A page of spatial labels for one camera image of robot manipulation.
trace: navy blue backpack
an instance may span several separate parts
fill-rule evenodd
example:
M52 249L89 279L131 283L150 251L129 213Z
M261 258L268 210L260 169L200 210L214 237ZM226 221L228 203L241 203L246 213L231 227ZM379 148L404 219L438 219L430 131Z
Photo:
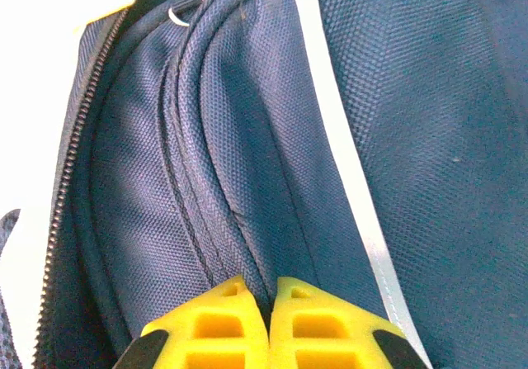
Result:
M36 367L110 368L242 274L297 277L428 367L528 367L528 0L138 0L92 23Z

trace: reflective strip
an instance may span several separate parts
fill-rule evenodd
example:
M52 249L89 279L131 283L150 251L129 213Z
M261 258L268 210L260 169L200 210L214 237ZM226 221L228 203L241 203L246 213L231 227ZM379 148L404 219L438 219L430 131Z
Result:
M420 358L432 368L398 283L352 138L328 53L318 0L295 0L295 2L328 143L387 315L390 321L405 333Z

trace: metal zipper teeth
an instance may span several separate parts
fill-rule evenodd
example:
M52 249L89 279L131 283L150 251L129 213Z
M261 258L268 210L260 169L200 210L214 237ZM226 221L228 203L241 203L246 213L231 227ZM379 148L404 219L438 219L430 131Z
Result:
M77 117L73 124L73 132L68 143L68 151L66 152L64 168L60 177L58 190L59 194L57 195L57 199L55 201L53 217L48 234L48 246L46 249L42 294L40 296L40 314L36 336L36 352L34 356L34 367L37 368L55 366L53 357L54 349L53 346L51 346L50 339L50 325L53 324L55 249L58 243L59 229L63 221L64 203L66 200L66 195L69 191L70 182L73 175L73 167L78 157L78 147L87 114L90 111L93 98L95 97L97 84L99 83L99 79L110 52L110 48L112 47L120 26L125 20L127 14L128 9L125 9L117 17L117 20L114 22L114 25L112 26L99 55L97 56L86 92L84 93Z

